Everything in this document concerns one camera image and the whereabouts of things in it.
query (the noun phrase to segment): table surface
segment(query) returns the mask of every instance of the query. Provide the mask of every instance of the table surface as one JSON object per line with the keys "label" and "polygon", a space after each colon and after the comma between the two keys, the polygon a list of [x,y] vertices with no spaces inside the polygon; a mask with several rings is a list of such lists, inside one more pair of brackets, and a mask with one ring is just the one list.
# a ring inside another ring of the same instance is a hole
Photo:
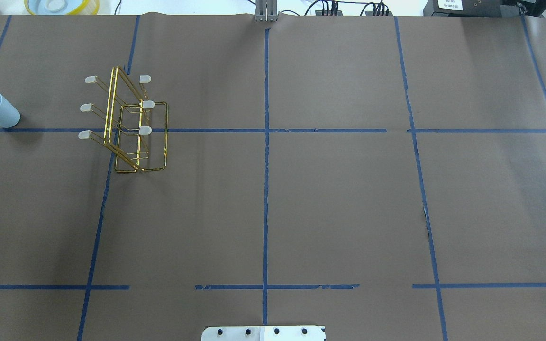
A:
{"label": "table surface", "polygon": [[[115,65],[163,171],[77,138]],[[0,91],[0,341],[546,339],[546,19],[0,16]]]}

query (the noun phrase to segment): metal bracket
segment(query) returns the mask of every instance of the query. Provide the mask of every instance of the metal bracket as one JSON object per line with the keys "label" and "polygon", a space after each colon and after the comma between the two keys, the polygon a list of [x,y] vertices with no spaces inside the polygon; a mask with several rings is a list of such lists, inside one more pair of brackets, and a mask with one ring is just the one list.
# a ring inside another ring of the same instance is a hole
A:
{"label": "metal bracket", "polygon": [[386,11],[383,11],[382,13],[379,12],[379,13],[377,13],[377,15],[374,15],[374,11],[366,11],[366,17],[376,17],[376,16],[389,16],[389,17],[393,17],[393,12],[392,12],[392,11],[389,11],[389,13],[387,14]]}
{"label": "metal bracket", "polygon": [[277,13],[277,0],[255,0],[256,21],[277,21],[279,13]]}
{"label": "metal bracket", "polygon": [[325,341],[324,326],[208,327],[201,341]]}
{"label": "metal bracket", "polygon": [[[326,14],[322,9],[316,9],[315,15],[317,16],[333,16],[332,14]],[[343,15],[343,11],[338,11],[336,15]]]}

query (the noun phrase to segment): white rubber foot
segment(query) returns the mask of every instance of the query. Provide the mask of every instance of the white rubber foot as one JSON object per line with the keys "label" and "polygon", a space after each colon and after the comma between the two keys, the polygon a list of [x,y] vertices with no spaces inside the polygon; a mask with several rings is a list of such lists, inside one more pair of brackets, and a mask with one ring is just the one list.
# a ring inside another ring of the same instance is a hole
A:
{"label": "white rubber foot", "polygon": [[77,137],[80,138],[80,140],[88,140],[90,138],[91,130],[84,130],[80,132]]}
{"label": "white rubber foot", "polygon": [[148,134],[151,134],[152,131],[153,131],[153,129],[151,129],[151,127],[149,127],[149,126],[138,127],[138,134],[139,135],[148,135]]}
{"label": "white rubber foot", "polygon": [[82,106],[80,106],[80,110],[81,110],[82,112],[91,111],[91,103],[82,104]]}
{"label": "white rubber foot", "polygon": [[140,103],[140,106],[142,106],[145,109],[152,109],[155,107],[155,102],[153,101],[142,101]]}
{"label": "white rubber foot", "polygon": [[150,83],[151,82],[151,76],[149,75],[140,75],[140,80],[138,81],[141,84]]}

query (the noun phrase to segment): black cable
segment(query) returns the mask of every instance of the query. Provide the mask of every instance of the black cable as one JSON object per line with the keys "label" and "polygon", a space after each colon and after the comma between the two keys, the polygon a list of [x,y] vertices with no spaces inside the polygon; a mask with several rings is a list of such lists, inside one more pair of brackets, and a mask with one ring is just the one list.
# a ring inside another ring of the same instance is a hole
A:
{"label": "black cable", "polygon": [[284,12],[294,13],[294,14],[296,14],[297,16],[300,17],[300,14],[299,14],[299,13],[296,13],[295,11],[292,11],[292,10],[290,10],[290,9],[284,9],[283,11],[280,11],[280,13],[284,13]]}
{"label": "black cable", "polygon": [[312,9],[313,6],[315,6],[315,4],[316,4],[317,2],[322,2],[322,5],[321,5],[321,13],[322,13],[322,14],[323,14],[323,9],[324,9],[323,4],[326,5],[326,11],[329,10],[328,2],[327,2],[327,1],[325,1],[325,0],[317,0],[317,1],[314,1],[314,2],[309,6],[309,8],[307,8],[307,11],[305,11],[305,15],[309,14],[310,9]]}
{"label": "black cable", "polygon": [[119,0],[119,3],[117,4],[117,7],[115,7],[115,12],[113,12],[113,15],[117,15],[117,9],[119,9],[119,7],[121,6],[121,1],[122,0]]}
{"label": "black cable", "polygon": [[336,2],[340,2],[341,4],[358,4],[358,5],[370,4],[369,2],[353,2],[353,1],[341,1],[341,0],[336,1]]}
{"label": "black cable", "polygon": [[361,17],[362,15],[364,15],[364,12],[366,11],[366,8],[367,8],[368,6],[370,6],[370,5],[372,5],[373,8],[376,9],[376,4],[375,4],[375,3],[373,3],[373,2],[368,2],[368,3],[366,4],[366,6],[364,6],[364,8],[362,8],[362,12],[359,13],[359,16],[360,16],[360,17]]}

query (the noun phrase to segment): metal rack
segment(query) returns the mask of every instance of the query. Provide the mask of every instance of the metal rack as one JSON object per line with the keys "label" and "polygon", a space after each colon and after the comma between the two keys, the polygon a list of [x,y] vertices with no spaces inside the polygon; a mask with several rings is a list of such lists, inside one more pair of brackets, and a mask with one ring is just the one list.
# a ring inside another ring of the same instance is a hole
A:
{"label": "metal rack", "polygon": [[[93,103],[83,104],[80,107],[82,112],[92,112],[104,120],[104,130],[102,136],[92,130],[83,130],[78,134],[80,140],[94,140],[98,144],[109,149],[115,154],[115,172],[117,173],[136,173],[161,171],[167,164],[167,121],[169,108],[166,102],[154,102],[149,99],[145,90],[146,83],[151,82],[151,76],[141,75],[139,78],[139,88],[130,80],[124,69],[120,66],[113,67],[109,84],[98,76],[89,76],[85,78],[87,84],[97,84],[102,90],[108,93],[107,109],[102,110]],[[119,94],[119,86],[125,86],[132,93],[132,99],[123,99]],[[117,118],[115,115],[115,104],[119,105]],[[155,108],[161,107],[165,110],[164,129],[163,129],[163,164],[159,167],[145,167],[152,150],[149,148],[148,138],[153,129],[151,128],[152,113]],[[138,120],[138,127],[128,127],[127,116]],[[122,140],[132,145],[131,151],[124,151],[121,147]],[[119,160],[125,162],[130,168],[122,168]]]}

